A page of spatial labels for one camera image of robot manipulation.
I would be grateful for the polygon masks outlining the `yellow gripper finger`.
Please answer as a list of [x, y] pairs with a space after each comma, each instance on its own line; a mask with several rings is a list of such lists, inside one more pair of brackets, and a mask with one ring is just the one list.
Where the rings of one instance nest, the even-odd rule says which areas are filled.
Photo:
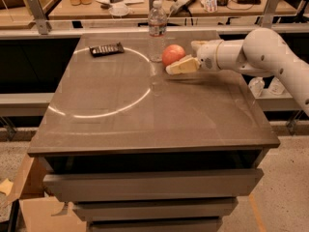
[[191, 47], [194, 51], [197, 51], [202, 45], [206, 44], [207, 41], [192, 41]]
[[195, 73], [199, 70], [199, 68], [199, 61], [195, 57], [188, 55], [167, 66], [166, 72], [168, 74]]

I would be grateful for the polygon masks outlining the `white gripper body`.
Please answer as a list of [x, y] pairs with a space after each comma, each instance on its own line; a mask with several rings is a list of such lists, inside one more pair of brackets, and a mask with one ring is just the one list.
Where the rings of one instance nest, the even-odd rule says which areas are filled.
[[209, 72], [218, 72], [219, 67], [217, 63], [217, 51], [222, 43], [222, 40], [213, 40], [208, 41], [204, 44], [202, 44], [196, 54], [197, 58], [201, 64], [201, 68], [204, 71]]

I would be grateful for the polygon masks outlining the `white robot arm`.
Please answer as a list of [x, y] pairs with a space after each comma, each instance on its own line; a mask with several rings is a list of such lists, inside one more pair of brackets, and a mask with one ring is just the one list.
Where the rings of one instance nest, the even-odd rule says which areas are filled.
[[309, 115], [309, 65], [298, 58], [275, 31], [258, 28], [244, 40], [193, 41], [196, 56], [168, 65], [168, 74], [231, 70], [251, 76], [274, 75]]

